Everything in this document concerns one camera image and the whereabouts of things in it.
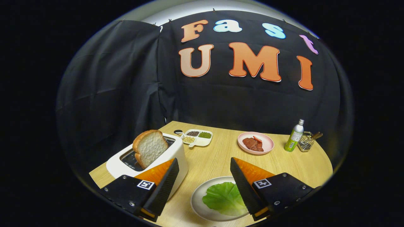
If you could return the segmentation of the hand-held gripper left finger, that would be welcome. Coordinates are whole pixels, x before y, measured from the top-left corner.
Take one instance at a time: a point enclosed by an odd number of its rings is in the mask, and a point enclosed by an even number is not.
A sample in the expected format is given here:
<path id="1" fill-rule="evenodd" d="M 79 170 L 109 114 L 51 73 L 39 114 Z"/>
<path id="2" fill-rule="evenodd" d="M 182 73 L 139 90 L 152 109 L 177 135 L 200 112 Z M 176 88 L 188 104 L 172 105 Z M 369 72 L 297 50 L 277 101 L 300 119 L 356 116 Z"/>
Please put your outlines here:
<path id="1" fill-rule="evenodd" d="M 156 222 L 178 173 L 178 160 L 173 158 L 135 177 L 123 174 L 102 187 L 100 193 L 128 213 Z"/>

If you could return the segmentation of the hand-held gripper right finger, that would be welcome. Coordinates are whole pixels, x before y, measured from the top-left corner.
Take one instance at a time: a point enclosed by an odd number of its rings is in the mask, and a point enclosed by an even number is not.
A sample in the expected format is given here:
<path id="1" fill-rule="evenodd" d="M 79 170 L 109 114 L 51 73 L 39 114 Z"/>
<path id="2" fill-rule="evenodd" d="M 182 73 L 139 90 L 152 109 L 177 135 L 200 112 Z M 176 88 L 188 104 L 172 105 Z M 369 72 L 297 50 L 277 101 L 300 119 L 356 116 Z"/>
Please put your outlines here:
<path id="1" fill-rule="evenodd" d="M 321 189 L 289 173 L 273 174 L 235 157 L 231 158 L 230 171 L 254 221 L 279 216 Z"/>

